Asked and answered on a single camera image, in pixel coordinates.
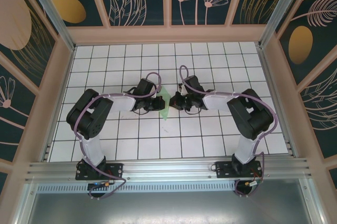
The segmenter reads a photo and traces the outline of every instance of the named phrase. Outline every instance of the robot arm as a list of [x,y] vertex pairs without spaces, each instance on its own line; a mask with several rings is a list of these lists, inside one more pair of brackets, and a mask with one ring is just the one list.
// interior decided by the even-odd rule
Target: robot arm
[[[230,111],[241,134],[239,145],[232,157],[233,168],[240,174],[245,165],[255,159],[255,151],[259,140],[257,137],[267,131],[274,122],[271,112],[261,103],[253,99],[217,93],[214,90],[204,91],[194,75],[184,79],[187,84],[180,84],[180,91],[170,100],[170,106],[178,110],[190,110],[192,106],[204,110]],[[242,93],[260,99],[252,89]]]
[[[147,79],[141,79],[137,87],[132,88],[126,94],[136,97],[146,96],[155,88],[154,83]],[[75,124],[85,107],[92,99],[99,95],[98,92],[88,89],[80,97],[67,115],[67,123],[74,130]],[[77,132],[83,136],[83,148],[88,159],[95,167],[105,163],[105,157],[100,145],[99,134],[109,113],[118,111],[136,111],[143,108],[146,111],[159,111],[165,108],[165,101],[161,96],[134,98],[129,95],[101,97],[89,107],[92,111],[86,111],[77,127]]]

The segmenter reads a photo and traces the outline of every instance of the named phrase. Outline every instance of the grid line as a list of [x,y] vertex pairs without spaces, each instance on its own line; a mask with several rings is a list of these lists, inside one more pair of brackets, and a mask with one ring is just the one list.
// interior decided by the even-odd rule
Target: grid line
[[[176,47],[176,44],[172,44],[172,45],[168,45],[168,46],[164,46],[165,48],[171,49],[172,50],[172,54],[174,55],[165,55],[165,56],[159,56],[159,52],[160,52],[160,47],[159,45],[156,46],[156,51],[158,55],[154,55],[154,56],[146,56],[145,52],[143,53],[143,49],[144,46],[141,45],[139,46],[141,48],[141,51],[139,51],[139,47],[137,50],[132,51],[132,48],[129,48],[128,53],[135,53],[135,55],[137,56],[132,56],[130,58],[133,59],[129,59],[128,61],[126,61],[126,51],[127,51],[127,46],[125,46],[124,51],[120,51],[120,53],[123,53],[124,56],[122,56],[122,54],[119,54],[119,57],[109,57],[109,54],[113,53],[113,47],[109,47],[108,50],[106,51],[102,51],[100,50],[100,48],[95,48],[95,47],[91,47],[91,50],[86,50],[86,56],[87,58],[76,58],[76,60],[73,60],[72,62],[72,66],[71,66],[71,73],[76,73],[75,75],[73,75],[74,77],[72,78],[71,82],[70,82],[70,77],[67,80],[67,89],[65,91],[65,95],[63,97],[62,100],[62,105],[61,105],[61,111],[60,114],[58,115],[58,120],[57,120],[57,127],[56,127],[56,131],[58,130],[64,130],[65,127],[65,117],[64,115],[67,113],[67,109],[69,109],[70,107],[72,107],[74,105],[74,102],[76,102],[76,98],[77,96],[80,95],[80,92],[82,92],[81,89],[86,89],[89,86],[94,86],[92,87],[95,90],[101,90],[103,89],[103,92],[107,92],[105,91],[106,88],[111,88],[111,89],[119,89],[119,90],[124,90],[124,88],[129,89],[130,86],[134,86],[136,85],[136,83],[138,83],[138,79],[134,80],[131,76],[132,75],[138,75],[140,73],[140,76],[142,77],[143,73],[145,72],[152,72],[152,71],[163,71],[163,80],[164,80],[164,84],[163,86],[167,87],[167,91],[170,95],[175,95],[175,92],[177,90],[177,85],[179,83],[181,83],[180,80],[180,75],[179,75],[179,67],[180,65],[178,65],[179,60],[182,60],[183,64],[186,64],[190,69],[190,74],[191,75],[195,75],[195,67],[202,67],[202,68],[197,68],[200,80],[200,84],[202,86],[204,86],[204,88],[206,89],[215,89],[215,86],[217,84],[219,85],[229,85],[229,83],[231,83],[231,86],[234,90],[234,86],[240,87],[243,84],[236,84],[236,83],[249,83],[249,86],[252,88],[252,83],[256,83],[254,84],[254,87],[259,88],[256,92],[259,94],[259,91],[261,90],[261,95],[259,94],[259,96],[261,98],[272,98],[270,92],[267,91],[266,88],[269,89],[269,86],[266,85],[266,80],[257,80],[259,79],[259,77],[262,79],[262,75],[261,75],[261,70],[263,70],[262,66],[258,66],[258,61],[255,56],[252,56],[254,59],[250,59],[249,56],[245,56],[243,57],[243,53],[242,53],[242,47],[241,44],[238,43],[236,45],[237,47],[237,53],[230,53],[230,55],[238,55],[239,57],[242,57],[242,60],[239,60],[237,58],[235,58],[235,56],[231,56],[231,58],[228,57],[229,53],[225,50],[225,46],[224,44],[222,44],[223,47],[223,51],[221,51],[221,47],[219,46],[219,44],[210,44],[210,43],[203,43],[203,44],[192,44],[192,43],[187,43],[185,44],[186,47],[181,48],[181,46],[178,48]],[[95,60],[93,61],[93,55],[94,55],[94,50],[98,53],[107,53],[108,57],[101,57],[101,54],[99,54],[99,57],[94,57],[95,59],[98,58],[103,58],[106,59],[105,60]],[[180,54],[180,51],[185,50],[185,52],[187,52],[188,50],[191,51],[191,53],[188,52],[188,54],[186,55],[177,55]],[[213,52],[219,52],[218,54],[210,54],[210,51]],[[152,57],[151,59],[147,59],[147,62],[144,62],[145,58],[147,57]],[[157,66],[154,66],[154,62],[152,61],[152,59],[156,59],[157,61]],[[245,72],[247,74],[247,80],[242,81],[243,79],[240,78],[240,73],[241,70],[232,70],[232,73],[230,71],[231,68],[245,68]],[[260,68],[259,70],[252,70],[250,71],[251,76],[248,75],[248,70],[249,68]],[[83,69],[88,69],[86,72],[73,72],[74,70],[83,70]],[[110,72],[115,72],[116,74],[114,76],[116,76],[116,81],[112,80],[112,81],[108,81],[107,79],[107,74]],[[206,112],[201,112],[197,115],[194,116],[190,116],[190,115],[186,115],[184,111],[178,111],[177,114],[173,114],[173,115],[169,115],[169,120],[171,120],[171,123],[166,124],[161,116],[160,113],[153,112],[153,113],[157,113],[156,117],[154,114],[154,116],[151,116],[151,114],[147,115],[147,116],[135,116],[132,114],[132,112],[119,112],[118,114],[116,114],[117,116],[113,116],[110,119],[107,119],[107,121],[114,121],[111,122],[112,125],[114,125],[114,127],[117,127],[116,131],[117,134],[116,136],[113,136],[109,139],[104,139],[104,141],[115,141],[116,143],[113,143],[113,145],[111,144],[111,148],[115,148],[115,153],[110,153],[110,156],[113,155],[115,160],[117,159],[117,154],[118,154],[118,158],[119,159],[123,159],[122,156],[128,156],[128,158],[126,159],[139,159],[139,158],[146,158],[146,155],[151,155],[151,158],[166,158],[167,156],[174,156],[173,158],[176,157],[189,157],[191,155],[195,155],[195,156],[191,156],[191,157],[197,157],[197,156],[214,156],[214,153],[216,153],[216,148],[219,152],[219,148],[223,148],[225,151],[225,155],[231,155],[231,152],[233,151],[234,145],[239,142],[239,132],[235,132],[230,130],[231,127],[227,127],[226,125],[224,126],[221,121],[223,120],[223,118],[227,118],[227,120],[230,120],[228,117],[231,117],[231,115],[229,114],[222,114],[220,111],[217,111],[216,113],[206,113]],[[196,122],[196,119],[194,118],[198,118],[199,119],[199,127],[200,127],[200,132],[196,133],[195,131],[193,131],[193,124],[192,122],[190,122],[189,120],[195,120],[194,122]],[[220,123],[220,128],[217,126],[216,130],[214,131],[210,131],[208,129],[205,129],[205,127],[211,127],[212,126],[212,122],[210,122],[210,120],[208,120],[207,118],[214,118],[212,121],[218,121]],[[146,131],[141,131],[140,126],[143,125],[141,120],[143,120],[143,122],[146,125],[151,125],[151,121],[146,122],[145,120],[153,120],[153,119],[158,119],[158,123],[157,120],[153,120],[153,123],[155,123],[155,128],[158,127],[158,133],[156,132],[156,134],[153,134],[153,132],[150,131],[150,133],[146,133]],[[127,122],[128,120],[134,120],[135,123],[135,127],[136,125],[138,125],[138,131],[136,131],[134,129],[134,134],[130,135],[129,138],[121,138],[121,136],[123,135],[123,132],[127,132],[128,128],[126,128],[127,126],[124,127],[124,125],[129,125],[129,123]],[[182,128],[181,123],[190,123],[189,128],[186,127],[186,125],[184,125],[184,128]],[[162,131],[161,133],[161,127],[163,127],[163,130],[172,130],[172,133],[167,132],[164,134],[164,131]],[[75,157],[75,153],[76,155],[78,155],[78,149],[76,146],[76,140],[73,140],[73,133],[72,135],[67,135],[70,134],[70,132],[67,132],[66,134],[62,133],[60,135],[58,134],[54,134],[53,137],[53,146],[51,147],[51,149],[49,150],[49,156],[51,156],[55,151],[59,151],[60,152],[60,147],[63,146],[69,146],[70,149],[72,149],[72,151],[70,152],[70,149],[68,149],[67,155],[70,155],[68,158],[70,158],[70,160],[72,160]],[[275,135],[275,138],[280,139],[280,134],[281,133],[273,133],[272,135]],[[195,144],[193,143],[194,141],[191,139],[191,137],[193,138],[197,138],[196,140],[198,141],[197,144],[195,142]],[[211,138],[208,138],[206,140],[206,137],[213,137],[214,140],[209,140]],[[228,139],[232,139],[235,143],[231,143],[228,142],[228,139],[226,139],[225,141],[225,137],[228,137]],[[264,140],[265,144],[266,144],[266,152],[269,153],[269,145],[272,144],[272,141],[269,141],[269,143],[267,144],[266,139]],[[56,154],[54,156],[54,158],[51,158],[52,161],[55,160],[59,160],[59,158],[56,158]]]
[[[212,78],[213,78],[213,82],[214,82],[214,76],[213,76],[213,68],[212,68],[212,63],[211,63],[211,57],[209,57],[209,59],[210,59],[210,64],[211,64]],[[221,138],[222,138],[223,149],[224,149],[224,151],[225,151],[225,156],[227,156],[227,155],[226,155],[225,141],[224,141],[224,139],[223,139],[223,130],[222,130],[222,124],[221,124],[220,111],[217,111],[217,114],[218,114],[218,116],[219,116],[219,123],[220,123],[220,129],[221,129]]]

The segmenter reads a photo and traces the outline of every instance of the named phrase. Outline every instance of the white tile floor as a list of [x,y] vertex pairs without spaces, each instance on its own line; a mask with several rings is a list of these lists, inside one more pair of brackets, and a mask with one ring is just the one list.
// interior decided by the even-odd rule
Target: white tile floor
[[[182,64],[204,89],[243,92],[253,88],[274,108],[254,43],[82,46],[76,49],[48,161],[81,159],[79,142],[65,120],[85,89],[120,93],[156,71],[173,96],[181,82],[177,69]],[[155,76],[150,80],[157,82]],[[140,117],[132,112],[111,113],[100,137],[108,160],[213,157],[232,155],[239,131],[228,112],[203,110],[188,115],[170,108],[166,121],[158,112]],[[288,153],[279,126],[257,151]]]

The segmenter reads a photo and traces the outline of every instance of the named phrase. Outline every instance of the leaf illustration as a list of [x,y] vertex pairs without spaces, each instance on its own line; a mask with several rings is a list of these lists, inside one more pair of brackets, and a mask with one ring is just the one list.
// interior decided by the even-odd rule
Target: leaf illustration
[[108,17],[113,26],[118,26],[121,22],[120,7],[116,0],[110,0],[110,11]]
[[324,81],[308,86],[302,99],[314,129],[337,127],[337,69]]
[[146,0],[110,0],[108,16],[113,26],[143,25],[146,18]]
[[307,14],[308,23],[315,27],[326,27],[337,16],[337,0],[317,0]]

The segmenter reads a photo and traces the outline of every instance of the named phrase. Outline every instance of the enclosure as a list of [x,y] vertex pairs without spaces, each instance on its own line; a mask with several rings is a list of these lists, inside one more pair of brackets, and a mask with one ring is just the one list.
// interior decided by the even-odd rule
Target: enclosure
[[[337,0],[0,0],[3,223],[335,223],[336,16]],[[90,200],[70,110],[151,72],[172,97],[181,65],[276,112],[259,191],[238,197],[212,170],[239,144],[230,112],[170,107],[108,115],[100,145],[126,184]]]

